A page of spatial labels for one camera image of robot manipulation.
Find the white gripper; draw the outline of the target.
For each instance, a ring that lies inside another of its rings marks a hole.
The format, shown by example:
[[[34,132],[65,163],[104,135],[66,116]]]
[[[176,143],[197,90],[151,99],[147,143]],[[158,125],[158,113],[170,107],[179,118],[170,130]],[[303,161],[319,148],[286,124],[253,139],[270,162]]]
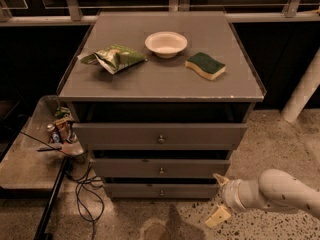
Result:
[[[216,179],[218,184],[222,187],[222,199],[223,202],[235,213],[245,212],[246,208],[242,204],[239,195],[239,187],[241,180],[231,180],[223,175],[214,173],[213,177]],[[218,205],[216,210],[209,218],[205,221],[205,225],[209,228],[213,228],[220,223],[228,220],[232,212],[225,205]]]

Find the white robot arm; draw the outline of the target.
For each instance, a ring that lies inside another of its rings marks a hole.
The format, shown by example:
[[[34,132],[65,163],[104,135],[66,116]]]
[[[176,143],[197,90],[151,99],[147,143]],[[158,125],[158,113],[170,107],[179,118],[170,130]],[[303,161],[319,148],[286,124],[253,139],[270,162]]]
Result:
[[[294,122],[319,85],[320,49],[282,110],[282,117]],[[220,186],[222,204],[205,221],[209,228],[228,220],[233,213],[250,209],[278,213],[301,210],[320,218],[320,193],[282,170],[268,169],[253,180],[229,180],[219,174],[214,178]]]

